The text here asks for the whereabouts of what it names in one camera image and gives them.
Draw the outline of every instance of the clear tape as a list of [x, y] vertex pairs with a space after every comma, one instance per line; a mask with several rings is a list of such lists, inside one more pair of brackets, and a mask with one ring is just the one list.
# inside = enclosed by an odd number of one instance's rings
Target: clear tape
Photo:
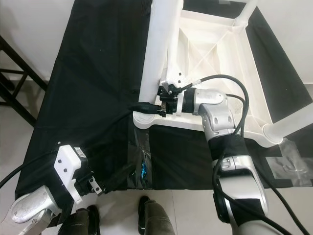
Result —
[[286, 138], [279, 144], [282, 157], [266, 157], [275, 179], [290, 179], [294, 187], [310, 187], [313, 159], [301, 158], [296, 144]]
[[135, 143], [128, 144], [128, 161], [136, 164], [135, 172], [128, 176], [128, 188], [152, 188], [152, 165], [149, 144], [149, 129], [141, 130], [134, 126]]

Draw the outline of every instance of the black cable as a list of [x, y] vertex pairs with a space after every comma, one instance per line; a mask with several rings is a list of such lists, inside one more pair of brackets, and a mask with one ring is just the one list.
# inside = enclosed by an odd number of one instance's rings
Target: black cable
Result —
[[[200, 79], [200, 81], [204, 82], [204, 81], [208, 81], [208, 80], [215, 79], [215, 78], [226, 78], [226, 79], [229, 79], [229, 80], [237, 83], [237, 85], [242, 89], [242, 91], [244, 93], [244, 96], [245, 96], [245, 104], [244, 104], [243, 114], [242, 114], [241, 120], [238, 123], [237, 127], [235, 128], [234, 132], [231, 134], [232, 136], [234, 136], [234, 135], [236, 135], [238, 133], [239, 129], [243, 126], [243, 124], [245, 122], [245, 118], [246, 118], [247, 113], [248, 113], [248, 108], [249, 108], [248, 92], [247, 92], [245, 86], [238, 79], [236, 79], [236, 78], [234, 78], [232, 76], [229, 76], [229, 75], [225, 75], [225, 74], [219, 74], [219, 75], [213, 75], [213, 76], [205, 77], [205, 78]], [[188, 84], [187, 86], [181, 88], [180, 91], [184, 91], [184, 90], [186, 90], [186, 89], [188, 89], [188, 88], [190, 88], [192, 86], [193, 86], [193, 83]], [[217, 174], [218, 174], [218, 171], [220, 169], [221, 162], [222, 162], [222, 160], [224, 158], [225, 150], [223, 151], [222, 155], [219, 157], [219, 159], [218, 159], [218, 161], [217, 161], [217, 163], [215, 165], [214, 171], [213, 171], [212, 182], [213, 182], [214, 189], [219, 191], [219, 193], [224, 198], [226, 198], [229, 202], [233, 203], [234, 205], [236, 205], [237, 207], [239, 207], [242, 210], [246, 211], [247, 213], [253, 215], [254, 217], [264, 221], [265, 223], [267, 223], [269, 225], [271, 225], [273, 228], [275, 228], [276, 230], [280, 231], [282, 234], [284, 234], [284, 235], [291, 235], [291, 233], [289, 233], [286, 229], [281, 227], [279, 224], [275, 223], [274, 221], [272, 221], [271, 219], [267, 218], [266, 216], [255, 212], [254, 210], [250, 209], [249, 207], [243, 205], [242, 203], [239, 203], [238, 201], [234, 200], [233, 198], [228, 196], [226, 193], [224, 193], [221, 188], [219, 188], [218, 183], [217, 183]]]
[[284, 197], [280, 194], [280, 192], [275, 188], [275, 186], [269, 181], [269, 179], [265, 176], [265, 174], [260, 170], [259, 166], [257, 164], [254, 164], [256, 170], [258, 171], [259, 175], [263, 178], [263, 180], [267, 183], [267, 185], [275, 192], [277, 197], [281, 200], [281, 202], [284, 204], [285, 208], [287, 209], [288, 213], [294, 220], [295, 224], [298, 226], [298, 228], [301, 230], [301, 232], [304, 235], [310, 235], [309, 232], [304, 228], [304, 226], [301, 224], [295, 213], [292, 211], [291, 207], [287, 203], [287, 201], [284, 199]]
[[[233, 98], [236, 98], [236, 99], [240, 100], [243, 103], [243, 106], [245, 106], [245, 100], [242, 97], [237, 96], [235, 94], [226, 94], [226, 96], [233, 97]], [[242, 128], [240, 128], [240, 135], [242, 137], [244, 137], [244, 131], [245, 131], [245, 122], [243, 123]]]
[[17, 167], [15, 170], [13, 170], [10, 174], [8, 174], [3, 180], [1, 180], [0, 182], [0, 188], [2, 188], [10, 179], [13, 178], [13, 176], [15, 176], [19, 171], [23, 170], [25, 167], [33, 164], [35, 161], [41, 159], [42, 157], [45, 157], [46, 155], [50, 155], [50, 154], [54, 154], [57, 153], [58, 150], [51, 150], [49, 152], [46, 152], [32, 160], [30, 160], [27, 163], [23, 163], [22, 165], [20, 165], [19, 167]]

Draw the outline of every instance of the gray pants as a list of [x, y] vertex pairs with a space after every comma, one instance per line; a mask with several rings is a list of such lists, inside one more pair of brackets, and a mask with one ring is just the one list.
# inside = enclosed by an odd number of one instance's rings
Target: gray pants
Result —
[[163, 207], [155, 201], [145, 203], [145, 235], [175, 235], [173, 226]]
[[[175, 235], [165, 210], [155, 201], [145, 203], [145, 221], [145, 235]], [[58, 235], [88, 235], [88, 226], [88, 211], [80, 209], [64, 221]]]

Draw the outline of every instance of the black metal stand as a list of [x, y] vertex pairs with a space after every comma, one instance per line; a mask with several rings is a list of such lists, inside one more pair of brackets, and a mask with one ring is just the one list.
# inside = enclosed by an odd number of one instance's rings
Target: black metal stand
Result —
[[[6, 102], [0, 102], [0, 105], [11, 106], [19, 115], [21, 115], [30, 125], [34, 126], [36, 119], [16, 100], [21, 87], [29, 76], [44, 91], [47, 90], [47, 84], [34, 72], [34, 70], [13, 50], [13, 48], [0, 36], [0, 51], [3, 50], [23, 71], [0, 69], [0, 96]], [[22, 74], [22, 78], [15, 85], [8, 80], [3, 73]]]

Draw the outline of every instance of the white bracket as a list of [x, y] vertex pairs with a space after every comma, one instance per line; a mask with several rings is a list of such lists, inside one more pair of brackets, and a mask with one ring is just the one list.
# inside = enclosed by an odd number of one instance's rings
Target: white bracket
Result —
[[74, 186], [76, 179], [73, 179], [73, 176], [75, 171], [80, 169], [81, 166], [82, 163], [78, 155], [70, 145], [60, 146], [54, 162], [54, 169], [76, 204], [83, 200]]

